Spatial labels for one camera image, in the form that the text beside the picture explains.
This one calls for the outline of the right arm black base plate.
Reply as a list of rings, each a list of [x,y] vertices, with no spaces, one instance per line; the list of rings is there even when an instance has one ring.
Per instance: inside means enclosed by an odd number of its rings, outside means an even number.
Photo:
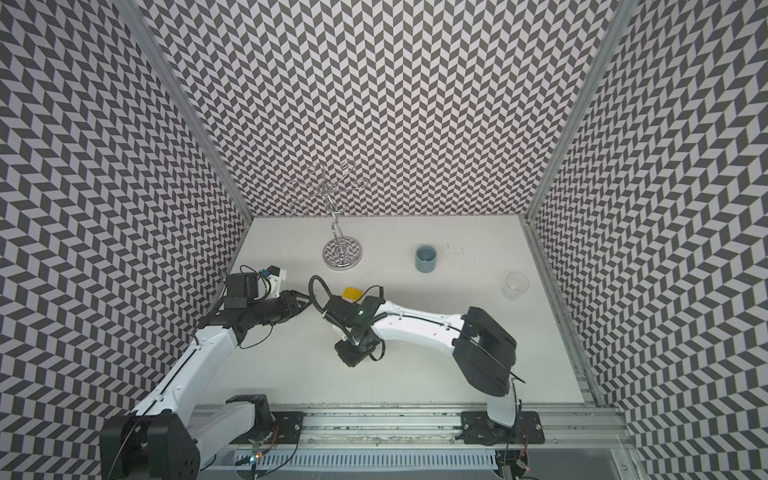
[[[455,437],[467,445],[495,446],[505,444],[541,445],[545,435],[536,412],[521,410],[512,427],[491,421],[486,412],[464,411],[460,414],[461,432]]]

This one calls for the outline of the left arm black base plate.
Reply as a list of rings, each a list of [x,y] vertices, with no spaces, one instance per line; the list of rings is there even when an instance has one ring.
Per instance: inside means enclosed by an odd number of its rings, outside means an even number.
[[[304,420],[303,411],[273,411],[266,445],[297,445],[301,439]]]

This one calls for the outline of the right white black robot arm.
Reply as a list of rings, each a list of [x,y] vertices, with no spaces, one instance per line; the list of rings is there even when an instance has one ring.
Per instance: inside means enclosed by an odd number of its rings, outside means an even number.
[[[376,348],[391,341],[439,351],[455,361],[471,387],[486,395],[492,425],[516,426],[517,342],[485,310],[471,307],[464,314],[448,315],[413,310],[379,296],[355,303],[338,295],[316,309],[341,335],[334,349],[345,365],[355,367],[373,359]]]

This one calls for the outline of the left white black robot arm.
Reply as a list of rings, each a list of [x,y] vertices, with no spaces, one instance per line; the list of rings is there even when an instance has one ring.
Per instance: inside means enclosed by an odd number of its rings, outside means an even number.
[[[270,299],[219,300],[157,387],[129,413],[105,421],[99,435],[102,478],[195,479],[236,439],[266,453],[295,434],[300,420],[275,419],[263,394],[233,396],[200,421],[192,414],[251,329],[284,323],[309,305],[308,295],[295,290]]]

